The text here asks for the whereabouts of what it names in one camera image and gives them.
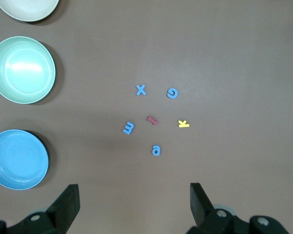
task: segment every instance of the gray table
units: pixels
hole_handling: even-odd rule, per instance
[[[293,234],[293,0],[61,0],[36,23],[0,10],[0,42],[11,36],[43,43],[57,77],[35,104],[0,95],[0,132],[35,132],[50,153],[37,187],[0,185],[8,225],[78,183],[69,234],[183,234],[200,182],[213,203]]]

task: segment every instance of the plate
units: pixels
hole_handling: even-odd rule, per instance
[[[0,133],[0,184],[25,190],[39,184],[47,173],[48,154],[41,141],[23,130]]]
[[[59,0],[0,0],[0,8],[17,20],[33,22],[50,15],[58,3]]]
[[[28,37],[11,37],[0,43],[0,94],[20,103],[44,98],[55,81],[55,64],[49,51]]]

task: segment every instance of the blue letter x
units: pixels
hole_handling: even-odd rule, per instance
[[[145,88],[145,85],[143,84],[143,85],[137,85],[136,86],[137,87],[137,89],[138,89],[138,92],[137,92],[137,96],[139,96],[140,94],[142,94],[142,95],[146,95],[147,93],[143,90],[144,88]]]

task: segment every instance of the green plate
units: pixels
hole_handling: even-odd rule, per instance
[[[55,64],[49,51],[28,37],[11,37],[0,43],[0,94],[29,104],[43,99],[55,81]]]

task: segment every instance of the table surface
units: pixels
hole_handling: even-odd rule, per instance
[[[0,185],[9,226],[78,183],[69,234],[183,234],[200,182],[213,204],[293,234],[293,0],[61,0],[35,23],[0,9],[0,42],[12,36],[40,41],[57,75],[37,103],[0,95],[0,132],[36,133],[50,162],[32,189]]]

